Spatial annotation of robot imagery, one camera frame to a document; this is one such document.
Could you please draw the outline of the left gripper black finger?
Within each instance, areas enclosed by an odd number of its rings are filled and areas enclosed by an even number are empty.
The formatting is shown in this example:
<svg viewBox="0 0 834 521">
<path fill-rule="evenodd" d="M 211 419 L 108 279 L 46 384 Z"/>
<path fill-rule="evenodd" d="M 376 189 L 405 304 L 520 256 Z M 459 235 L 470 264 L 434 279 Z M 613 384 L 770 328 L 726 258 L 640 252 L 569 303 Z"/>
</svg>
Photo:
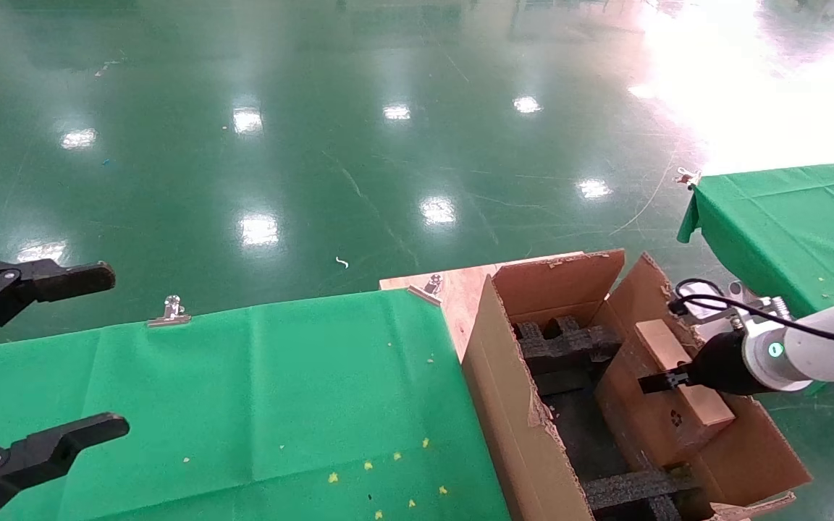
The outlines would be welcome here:
<svg viewBox="0 0 834 521">
<path fill-rule="evenodd" d="M 0 510 L 26 489 L 66 477 L 80 452 L 128 435 L 130 424 L 113 412 L 42 430 L 0 447 Z"/>
<path fill-rule="evenodd" d="M 99 261 L 63 267 L 52 258 L 27 263 L 0 261 L 0 327 L 36 302 L 74 299 L 115 287 L 112 267 Z"/>
</svg>

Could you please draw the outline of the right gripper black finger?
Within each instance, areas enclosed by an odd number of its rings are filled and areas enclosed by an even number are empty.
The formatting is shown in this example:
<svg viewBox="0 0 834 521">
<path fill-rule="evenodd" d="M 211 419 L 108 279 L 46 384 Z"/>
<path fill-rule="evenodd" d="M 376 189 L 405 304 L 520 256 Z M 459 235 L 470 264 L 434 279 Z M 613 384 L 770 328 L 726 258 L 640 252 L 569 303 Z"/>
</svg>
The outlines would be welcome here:
<svg viewBox="0 0 834 521">
<path fill-rule="evenodd" d="M 655 375 L 639 377 L 639 386 L 643 394 L 672 391 L 679 386 L 690 386 L 691 376 L 684 368 L 664 370 Z"/>
</svg>

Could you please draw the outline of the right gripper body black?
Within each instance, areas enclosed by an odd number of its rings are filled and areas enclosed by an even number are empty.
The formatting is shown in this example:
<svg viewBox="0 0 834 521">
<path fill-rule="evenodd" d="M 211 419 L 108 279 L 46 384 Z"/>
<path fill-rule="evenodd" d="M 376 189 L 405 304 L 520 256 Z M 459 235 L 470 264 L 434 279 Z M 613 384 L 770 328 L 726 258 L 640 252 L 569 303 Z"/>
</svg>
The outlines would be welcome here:
<svg viewBox="0 0 834 521">
<path fill-rule="evenodd" d="M 741 331 L 715 334 L 705 342 L 688 367 L 689 383 L 733 395 L 754 394 L 754 377 L 744 360 Z"/>
</svg>

